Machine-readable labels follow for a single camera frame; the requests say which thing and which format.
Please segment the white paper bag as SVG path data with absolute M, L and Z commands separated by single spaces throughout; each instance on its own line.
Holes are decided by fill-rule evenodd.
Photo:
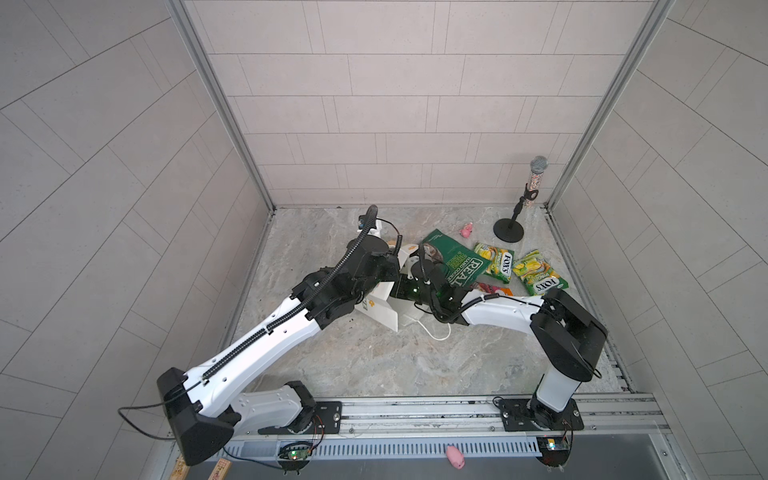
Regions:
M 417 324 L 435 341 L 445 341 L 451 336 L 451 326 L 448 326 L 445 336 L 435 336 L 423 323 L 428 314 L 417 307 L 413 301 L 396 298 L 394 294 L 394 282 L 381 282 L 355 306 L 355 310 L 395 333 L 401 327 Z

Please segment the green REAL crisps bag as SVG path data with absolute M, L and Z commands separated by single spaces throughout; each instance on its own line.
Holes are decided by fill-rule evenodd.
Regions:
M 425 253 L 453 286 L 469 287 L 486 272 L 490 261 L 438 229 L 423 240 Z

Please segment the orange pink Fox's candy bag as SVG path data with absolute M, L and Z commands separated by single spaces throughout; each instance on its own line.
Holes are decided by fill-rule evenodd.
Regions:
M 487 294 L 501 294 L 504 296 L 512 297 L 514 293 L 510 288 L 491 285 L 483 282 L 475 282 L 473 288 L 480 290 Z

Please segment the yellow green Fox's candy bag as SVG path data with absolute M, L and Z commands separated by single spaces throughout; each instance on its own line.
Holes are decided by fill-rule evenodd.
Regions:
M 484 274 L 509 284 L 513 276 L 514 251 L 485 243 L 476 243 L 474 252 L 488 261 Z

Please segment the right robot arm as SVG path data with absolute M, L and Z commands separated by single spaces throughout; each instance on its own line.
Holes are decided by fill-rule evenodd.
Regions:
M 507 420 L 518 417 L 540 430 L 584 428 L 573 395 L 581 384 L 601 375 L 597 365 L 608 331 L 566 291 L 554 288 L 542 296 L 515 297 L 454 286 L 419 247 L 394 283 L 392 296 L 424 308 L 443 324 L 494 326 L 533 335 L 546 354 L 547 371 L 527 404 L 515 406 L 498 398 L 495 405 Z

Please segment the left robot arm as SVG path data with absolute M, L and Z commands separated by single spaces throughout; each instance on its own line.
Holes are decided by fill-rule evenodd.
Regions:
M 377 220 L 378 208 L 372 205 L 339 262 L 305 276 L 247 335 L 194 368 L 170 368 L 159 376 L 161 406 L 187 465 L 222 450 L 239 427 L 306 428 L 315 404 L 298 381 L 259 396 L 250 409 L 235 403 L 280 357 L 350 314 L 380 283 L 398 278 L 399 248 L 373 235 Z

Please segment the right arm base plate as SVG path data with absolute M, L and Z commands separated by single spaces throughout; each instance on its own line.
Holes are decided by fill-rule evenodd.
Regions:
M 506 432 L 521 431 L 581 431 L 584 422 L 576 401 L 571 398 L 561 412 L 546 407 L 535 396 L 527 399 L 495 397 L 493 405 L 499 410 Z

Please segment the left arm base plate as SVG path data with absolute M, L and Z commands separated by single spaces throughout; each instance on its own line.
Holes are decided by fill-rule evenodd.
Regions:
M 337 434 L 343 403 L 340 401 L 319 401 L 310 407 L 303 407 L 296 419 L 287 426 L 266 427 L 258 430 L 260 435 L 309 435 L 311 433 Z

